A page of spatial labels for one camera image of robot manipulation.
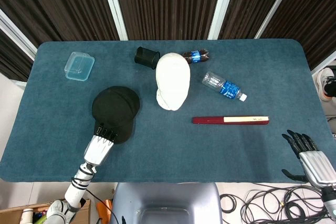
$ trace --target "black cup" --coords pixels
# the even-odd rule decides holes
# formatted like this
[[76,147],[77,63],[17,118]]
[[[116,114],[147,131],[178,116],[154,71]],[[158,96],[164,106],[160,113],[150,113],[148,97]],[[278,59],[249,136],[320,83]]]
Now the black cup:
[[135,54],[135,63],[144,65],[151,69],[155,69],[158,61],[160,59],[160,52],[155,52],[143,47],[138,47],[137,53]]

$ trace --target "white mannequin head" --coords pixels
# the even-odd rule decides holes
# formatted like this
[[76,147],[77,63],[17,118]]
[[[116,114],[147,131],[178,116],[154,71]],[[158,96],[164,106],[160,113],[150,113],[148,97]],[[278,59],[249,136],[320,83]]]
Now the white mannequin head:
[[156,67],[156,100],[165,110],[178,110],[187,98],[190,68],[179,54],[170,52],[161,57]]

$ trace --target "teal felt mat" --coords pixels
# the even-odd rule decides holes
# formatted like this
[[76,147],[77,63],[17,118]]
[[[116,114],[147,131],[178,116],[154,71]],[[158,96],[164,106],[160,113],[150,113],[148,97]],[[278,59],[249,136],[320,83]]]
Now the teal felt mat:
[[[183,53],[206,48],[211,59],[190,65],[188,97],[178,111],[156,102],[155,71],[134,63],[139,47]],[[95,58],[89,79],[68,80],[73,51]],[[212,71],[239,85],[247,100],[204,86]],[[290,182],[282,168],[303,174],[287,129],[310,135],[336,166],[333,140],[300,44],[289,39],[47,42],[37,57],[0,177],[12,182],[70,181],[93,135],[91,105],[110,86],[140,97],[132,137],[113,147],[96,182]],[[193,116],[265,115],[268,125],[195,125]]]

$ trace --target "cardboard box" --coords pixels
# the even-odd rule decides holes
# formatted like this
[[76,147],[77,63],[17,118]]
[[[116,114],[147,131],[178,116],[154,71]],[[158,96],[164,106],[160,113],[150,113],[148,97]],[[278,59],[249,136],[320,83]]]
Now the cardboard box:
[[[34,212],[42,212],[48,210],[52,202],[45,204],[34,204],[22,207],[13,207],[5,210],[0,210],[0,224],[19,224],[22,211],[26,208],[33,208]],[[80,211],[76,214],[74,221],[71,224],[90,224],[91,200],[88,199]]]

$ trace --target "robotic arm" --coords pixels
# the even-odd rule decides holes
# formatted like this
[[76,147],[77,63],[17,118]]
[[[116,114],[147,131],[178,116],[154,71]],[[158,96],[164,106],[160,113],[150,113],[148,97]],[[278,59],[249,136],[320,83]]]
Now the robotic arm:
[[85,163],[81,164],[65,193],[65,201],[56,200],[47,211],[45,224],[68,224],[84,205],[82,198],[96,171],[108,156],[117,135],[99,126],[84,153]]
[[318,149],[314,141],[305,134],[288,130],[283,134],[296,157],[300,160],[305,175],[292,175],[287,170],[282,172],[292,180],[310,182],[322,192],[322,201],[332,220],[336,222],[336,172],[327,156]]

